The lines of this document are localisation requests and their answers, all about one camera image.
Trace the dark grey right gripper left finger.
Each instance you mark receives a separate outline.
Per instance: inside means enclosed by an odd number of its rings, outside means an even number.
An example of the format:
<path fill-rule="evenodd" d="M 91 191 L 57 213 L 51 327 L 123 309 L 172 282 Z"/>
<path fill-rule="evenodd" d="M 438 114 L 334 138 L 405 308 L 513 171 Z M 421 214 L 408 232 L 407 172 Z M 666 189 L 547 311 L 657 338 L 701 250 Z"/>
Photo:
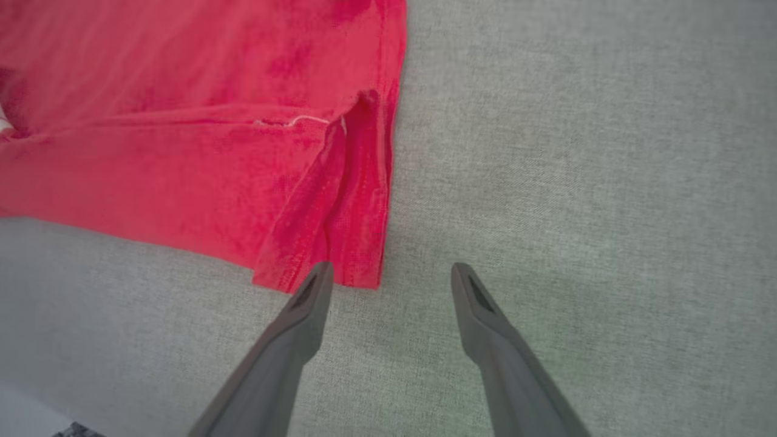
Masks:
<path fill-rule="evenodd" d="M 305 365 L 322 343 L 332 263 L 317 263 L 189 432 L 190 436 L 286 436 Z"/>

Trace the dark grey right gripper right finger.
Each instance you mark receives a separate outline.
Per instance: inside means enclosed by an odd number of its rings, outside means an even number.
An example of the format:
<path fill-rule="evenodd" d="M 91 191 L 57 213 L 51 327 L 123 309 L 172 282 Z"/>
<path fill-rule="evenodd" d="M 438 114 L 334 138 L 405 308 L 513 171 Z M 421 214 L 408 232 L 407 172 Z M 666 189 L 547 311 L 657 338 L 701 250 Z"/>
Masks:
<path fill-rule="evenodd" d="M 590 435 L 471 266 L 452 265 L 450 289 L 464 353 L 482 376 L 494 435 Z"/>

